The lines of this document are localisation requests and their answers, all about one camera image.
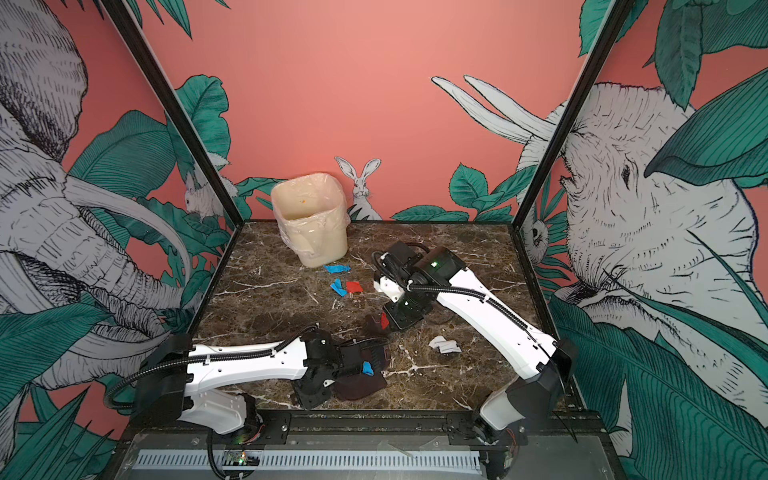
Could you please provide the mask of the dark brown dustpan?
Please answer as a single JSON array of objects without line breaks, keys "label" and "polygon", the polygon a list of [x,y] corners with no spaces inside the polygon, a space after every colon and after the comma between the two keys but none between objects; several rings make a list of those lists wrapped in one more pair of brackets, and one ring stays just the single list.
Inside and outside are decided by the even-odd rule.
[{"label": "dark brown dustpan", "polygon": [[383,373],[390,363],[388,345],[385,338],[343,342],[338,347],[342,364],[332,384],[335,397],[356,401],[386,388]]}]

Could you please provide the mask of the brown hand brush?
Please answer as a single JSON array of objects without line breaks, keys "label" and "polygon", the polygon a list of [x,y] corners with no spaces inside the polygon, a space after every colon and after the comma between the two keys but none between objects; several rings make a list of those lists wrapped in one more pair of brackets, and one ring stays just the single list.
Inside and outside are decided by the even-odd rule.
[{"label": "brown hand brush", "polygon": [[365,316],[363,331],[366,335],[370,337],[388,337],[391,334],[390,325],[387,331],[383,331],[381,329],[380,317],[382,312],[384,311],[380,311],[375,314],[368,314]]}]

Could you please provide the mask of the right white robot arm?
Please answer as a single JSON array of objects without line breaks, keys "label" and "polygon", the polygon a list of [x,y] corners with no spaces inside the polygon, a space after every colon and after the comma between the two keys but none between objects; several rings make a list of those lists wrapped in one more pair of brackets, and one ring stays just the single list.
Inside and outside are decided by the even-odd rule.
[{"label": "right white robot arm", "polygon": [[566,393],[576,345],[541,331],[503,303],[456,254],[396,242],[372,255],[375,289],[388,297],[386,328],[404,331],[439,304],[465,320],[509,363],[516,379],[492,392],[473,414],[471,438],[520,441],[526,426],[548,419]]}]

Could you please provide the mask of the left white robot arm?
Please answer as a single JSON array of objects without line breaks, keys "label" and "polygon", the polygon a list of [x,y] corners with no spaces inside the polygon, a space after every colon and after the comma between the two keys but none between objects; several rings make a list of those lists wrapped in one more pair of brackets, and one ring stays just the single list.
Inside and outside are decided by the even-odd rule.
[{"label": "left white robot arm", "polygon": [[327,401],[345,377],[371,376],[370,361],[354,343],[338,343],[311,325],[279,342],[244,346],[193,345],[187,335],[171,339],[147,359],[136,377],[131,420],[138,424],[183,421],[219,435],[263,423],[253,397],[225,387],[267,380],[292,383],[298,406],[309,410]]}]

